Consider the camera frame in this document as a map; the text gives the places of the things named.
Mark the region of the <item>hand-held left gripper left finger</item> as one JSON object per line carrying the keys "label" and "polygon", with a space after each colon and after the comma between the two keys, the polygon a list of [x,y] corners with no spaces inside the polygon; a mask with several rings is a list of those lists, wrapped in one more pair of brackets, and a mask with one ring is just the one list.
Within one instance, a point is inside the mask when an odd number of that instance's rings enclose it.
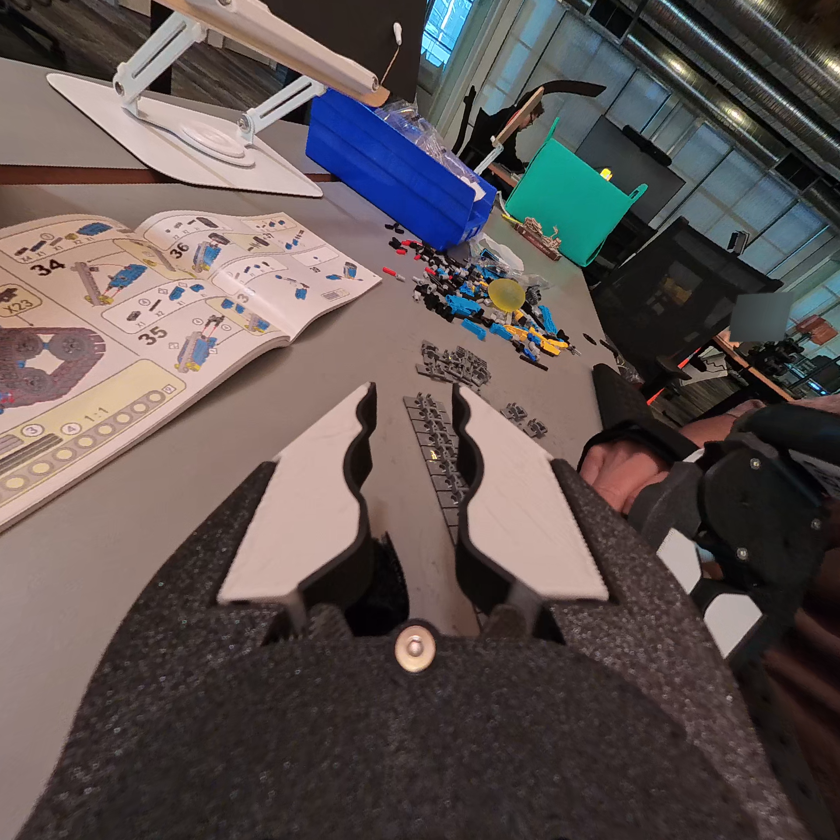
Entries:
{"label": "hand-held left gripper left finger", "polygon": [[376,424],[376,385],[366,382],[279,452],[219,605],[280,606],[302,629],[316,605],[346,611],[361,599],[375,569],[362,487]]}

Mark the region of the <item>pile of small building bricks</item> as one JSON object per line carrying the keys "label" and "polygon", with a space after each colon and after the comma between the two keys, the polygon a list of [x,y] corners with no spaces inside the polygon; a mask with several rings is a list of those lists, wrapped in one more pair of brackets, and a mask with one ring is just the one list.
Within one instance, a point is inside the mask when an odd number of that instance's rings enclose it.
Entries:
{"label": "pile of small building bricks", "polygon": [[[566,332],[555,321],[543,302],[549,282],[524,270],[521,275],[508,272],[497,263],[479,237],[467,243],[465,255],[451,255],[411,237],[402,225],[390,222],[389,246],[396,255],[413,256],[422,273],[413,279],[413,298],[447,322],[458,322],[478,340],[496,335],[509,343],[520,360],[546,371],[543,357],[557,358],[562,353],[579,355]],[[514,313],[496,309],[488,295],[490,281],[509,277],[526,290],[526,301]]]}

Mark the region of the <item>black panel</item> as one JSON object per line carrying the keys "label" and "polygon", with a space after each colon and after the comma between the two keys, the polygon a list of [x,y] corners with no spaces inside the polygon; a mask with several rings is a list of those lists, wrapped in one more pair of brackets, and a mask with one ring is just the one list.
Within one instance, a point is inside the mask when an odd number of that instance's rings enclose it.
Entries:
{"label": "black panel", "polygon": [[424,1],[267,1],[270,11],[372,71],[394,98],[414,102]]}

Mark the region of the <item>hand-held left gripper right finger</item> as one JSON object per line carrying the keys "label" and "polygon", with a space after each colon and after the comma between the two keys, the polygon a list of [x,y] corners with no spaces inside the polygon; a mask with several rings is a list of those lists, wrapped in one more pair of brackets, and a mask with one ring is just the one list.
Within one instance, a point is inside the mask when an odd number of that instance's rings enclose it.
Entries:
{"label": "hand-held left gripper right finger", "polygon": [[560,483],[565,463],[482,397],[454,385],[456,578],[480,613],[513,606],[535,624],[554,603],[607,603],[610,592]]}

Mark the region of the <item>open instruction booklet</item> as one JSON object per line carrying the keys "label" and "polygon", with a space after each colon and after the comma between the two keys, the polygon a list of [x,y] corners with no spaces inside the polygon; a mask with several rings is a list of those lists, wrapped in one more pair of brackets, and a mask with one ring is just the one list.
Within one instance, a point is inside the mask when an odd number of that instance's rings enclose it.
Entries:
{"label": "open instruction booklet", "polygon": [[381,282],[286,213],[2,228],[2,530]]}

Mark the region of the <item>person's right hand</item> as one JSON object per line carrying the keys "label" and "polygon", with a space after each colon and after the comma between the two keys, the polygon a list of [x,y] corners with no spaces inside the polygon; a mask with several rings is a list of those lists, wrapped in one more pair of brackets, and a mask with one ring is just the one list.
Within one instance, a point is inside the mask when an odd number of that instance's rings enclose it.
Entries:
{"label": "person's right hand", "polygon": [[664,480],[671,465],[629,440],[595,444],[583,457],[582,479],[619,514],[626,516],[639,493]]}

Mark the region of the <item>small wooden model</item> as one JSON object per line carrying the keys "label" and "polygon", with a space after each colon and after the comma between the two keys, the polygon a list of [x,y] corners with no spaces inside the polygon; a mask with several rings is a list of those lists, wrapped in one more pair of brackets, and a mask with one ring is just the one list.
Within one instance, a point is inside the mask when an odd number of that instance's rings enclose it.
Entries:
{"label": "small wooden model", "polygon": [[552,261],[561,258],[561,240],[558,229],[555,227],[552,234],[543,231],[541,223],[534,217],[526,217],[522,222],[513,220],[511,223],[514,229],[525,238],[530,244],[537,248]]}

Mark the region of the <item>blue storage bin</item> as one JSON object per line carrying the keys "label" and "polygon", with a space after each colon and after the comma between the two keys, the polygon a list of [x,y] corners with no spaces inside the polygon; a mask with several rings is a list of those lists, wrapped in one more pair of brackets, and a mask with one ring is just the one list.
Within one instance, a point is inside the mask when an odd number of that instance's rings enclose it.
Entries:
{"label": "blue storage bin", "polygon": [[362,103],[326,90],[311,102],[307,156],[425,243],[446,250],[477,236],[497,190],[474,190]]}

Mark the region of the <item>black perforated pad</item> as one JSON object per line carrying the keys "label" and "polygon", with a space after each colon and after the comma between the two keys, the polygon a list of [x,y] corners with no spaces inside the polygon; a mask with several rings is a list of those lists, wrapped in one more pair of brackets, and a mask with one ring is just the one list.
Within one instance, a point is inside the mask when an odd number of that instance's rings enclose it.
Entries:
{"label": "black perforated pad", "polygon": [[[647,414],[657,420],[641,393],[607,365],[596,365],[592,379],[603,430],[624,419],[638,418]],[[838,403],[838,396],[822,396],[801,401],[837,401]],[[794,614],[794,622],[800,607]],[[776,774],[784,793],[791,800],[797,815],[814,838],[838,838],[838,829],[835,828],[832,816],[809,771],[796,739],[793,724],[787,717],[764,666],[764,656],[792,629],[793,624],[758,658],[729,659],[728,661],[770,767]]]}

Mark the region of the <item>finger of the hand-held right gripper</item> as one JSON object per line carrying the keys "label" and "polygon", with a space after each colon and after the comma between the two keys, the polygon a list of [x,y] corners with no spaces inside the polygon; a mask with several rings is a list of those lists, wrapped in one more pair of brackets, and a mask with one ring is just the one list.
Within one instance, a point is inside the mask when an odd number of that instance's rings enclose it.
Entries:
{"label": "finger of the hand-held right gripper", "polygon": [[680,532],[669,532],[656,554],[684,592],[692,593],[702,577],[697,545]]}
{"label": "finger of the hand-held right gripper", "polygon": [[739,655],[764,622],[760,605],[736,590],[701,590],[700,614],[724,659]]}

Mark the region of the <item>green plastic bin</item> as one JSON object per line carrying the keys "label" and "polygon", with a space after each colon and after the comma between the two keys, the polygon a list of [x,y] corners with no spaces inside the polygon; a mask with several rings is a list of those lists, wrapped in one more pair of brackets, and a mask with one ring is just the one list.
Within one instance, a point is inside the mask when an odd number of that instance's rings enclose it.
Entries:
{"label": "green plastic bin", "polygon": [[545,141],[505,200],[506,213],[523,223],[535,219],[548,235],[557,231],[561,255],[579,267],[598,256],[606,239],[646,184],[624,193],[553,138],[555,118]]}

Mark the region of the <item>clear plastic bag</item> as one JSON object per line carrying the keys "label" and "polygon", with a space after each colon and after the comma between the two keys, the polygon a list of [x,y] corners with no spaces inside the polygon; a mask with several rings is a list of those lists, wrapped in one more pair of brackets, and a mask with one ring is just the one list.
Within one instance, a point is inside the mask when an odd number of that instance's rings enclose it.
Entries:
{"label": "clear plastic bag", "polygon": [[489,250],[489,252],[493,255],[492,258],[497,263],[504,266],[508,272],[515,275],[521,275],[524,273],[522,259],[508,246],[499,244],[494,239],[487,237],[486,235],[482,235],[480,237],[479,243],[484,249]]}

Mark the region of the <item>pile of grey links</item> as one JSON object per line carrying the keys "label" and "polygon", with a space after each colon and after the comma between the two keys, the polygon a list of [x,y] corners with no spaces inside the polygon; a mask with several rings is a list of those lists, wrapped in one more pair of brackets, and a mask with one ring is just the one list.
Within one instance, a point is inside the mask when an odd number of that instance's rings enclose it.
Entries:
{"label": "pile of grey links", "polygon": [[[441,350],[428,341],[422,342],[420,353],[421,360],[415,364],[419,375],[436,382],[464,385],[478,396],[483,396],[491,380],[485,360],[462,346]],[[538,418],[530,416],[516,402],[509,402],[498,411],[531,438],[542,439],[548,433],[548,428]]]}

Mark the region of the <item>person's right forearm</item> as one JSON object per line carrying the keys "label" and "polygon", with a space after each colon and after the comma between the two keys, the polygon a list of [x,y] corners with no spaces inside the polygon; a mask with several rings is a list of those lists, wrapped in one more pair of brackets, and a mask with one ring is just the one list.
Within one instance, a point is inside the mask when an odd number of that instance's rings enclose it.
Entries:
{"label": "person's right forearm", "polygon": [[679,433],[695,446],[703,448],[708,442],[725,439],[730,434],[732,426],[741,416],[764,407],[765,404],[761,400],[748,400],[722,414],[688,423],[679,430]]}

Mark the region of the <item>white laptop stand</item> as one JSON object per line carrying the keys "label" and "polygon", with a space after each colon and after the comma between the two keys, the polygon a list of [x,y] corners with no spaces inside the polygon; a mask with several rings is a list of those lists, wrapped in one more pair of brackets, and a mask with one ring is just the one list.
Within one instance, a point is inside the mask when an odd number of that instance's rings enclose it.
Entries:
{"label": "white laptop stand", "polygon": [[[63,73],[48,84],[147,167],[195,186],[321,197],[322,189],[257,137],[329,88],[373,107],[389,96],[381,77],[256,1],[163,2],[172,15],[117,68],[111,87]],[[236,122],[149,98],[145,92],[210,30],[301,73]]]}

